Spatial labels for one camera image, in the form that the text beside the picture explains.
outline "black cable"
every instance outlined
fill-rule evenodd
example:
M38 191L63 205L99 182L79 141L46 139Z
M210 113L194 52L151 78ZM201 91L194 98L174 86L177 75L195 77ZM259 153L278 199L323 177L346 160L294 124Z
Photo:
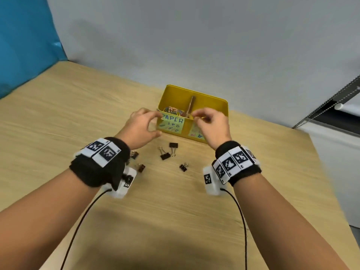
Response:
M106 192L109 192L109 191L112 191L112 189L108 189L108 190L104 191L102 194L100 194L99 196L97 196L97 197L96 197L96 199L95 199L95 200L94 200L94 201L93 201L93 202L89 205L88 209L85 211L85 213L84 213L84 215L82 216L82 218L81 218L81 220L80 220L79 224L77 225L77 228L76 228L76 230L75 230L74 236L72 236L72 239L71 239L71 241L70 241L70 244L69 244L68 250L66 251L66 255L65 255L65 258L64 258L63 264L61 265L60 270L63 270L63 268L64 268L65 261L66 261L66 259L67 259L67 256L69 255L69 251L70 251L70 248L71 248L72 242L74 241L75 236L76 236L76 233L77 233L77 231L79 230L79 227L80 227L81 223L83 222L83 220L84 220L84 218L85 218L86 214L89 212L89 210L91 209L91 207L95 204L95 202L96 202L96 201L97 201L97 200L98 200L101 196L103 196Z
M243 216L243 213L240 209L240 206L239 206L239 203L236 201L235 197L230 193L228 192L226 189L220 189L221 191L225 191L227 192L231 197L232 199L235 201L236 205L238 206L238 209L240 211L240 215L241 215L241 219L243 220L243 224L244 224L244 234L245 234L245 270L247 270L247 236L246 236L246 225L245 225L245 219L244 219L244 216Z

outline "wooden tabletop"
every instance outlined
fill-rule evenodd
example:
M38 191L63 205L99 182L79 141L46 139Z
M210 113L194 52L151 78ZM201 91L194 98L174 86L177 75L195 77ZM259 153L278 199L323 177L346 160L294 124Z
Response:
M84 145L116 134L134 110L155 109L161 94L63 61L0 100L0 209L66 169ZM263 175L350 269L358 269L359 248L308 134L234 111L229 117L232 137L253 151ZM156 147L169 151L169 142L179 143L176 157L162 161ZM164 134L138 152L132 164L144 164L144 172L124 199L105 195L94 205L65 269L244 269L243 224L235 203L228 195L205 193L202 168L211 164L214 151ZM186 172L179 168L184 162ZM61 266L73 232L43 270ZM267 269L248 235L248 268Z

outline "white plastic device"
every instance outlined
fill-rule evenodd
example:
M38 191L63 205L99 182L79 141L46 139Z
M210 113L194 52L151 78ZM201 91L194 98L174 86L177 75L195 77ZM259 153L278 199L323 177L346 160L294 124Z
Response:
M205 190L209 195L221 195L223 191L220 188L226 189L226 185L223 185L216 174L212 166L203 168Z
M122 199L127 194L130 186L133 184L133 181L135 180L135 177L137 175L137 171L135 169L133 169L133 168L130 168L130 167L126 166L125 169L124 169L124 174L131 175L133 177L133 180L131 182L129 182L129 183L126 183L124 179L121 179L117 191L115 191L112 188L110 183L107 183L107 184L103 185L102 189L103 190L111 189L111 191L109 191L107 193L108 195L111 195L114 198Z

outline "blue panel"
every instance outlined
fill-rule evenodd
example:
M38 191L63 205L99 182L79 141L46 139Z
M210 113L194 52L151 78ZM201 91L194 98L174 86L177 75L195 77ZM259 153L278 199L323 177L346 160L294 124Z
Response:
M0 0L0 98L66 60L47 0Z

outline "gray wall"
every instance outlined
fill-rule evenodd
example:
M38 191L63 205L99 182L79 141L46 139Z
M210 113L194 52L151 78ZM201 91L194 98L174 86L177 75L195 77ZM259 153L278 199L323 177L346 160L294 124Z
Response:
M360 71L360 0L48 0L70 60L294 126Z

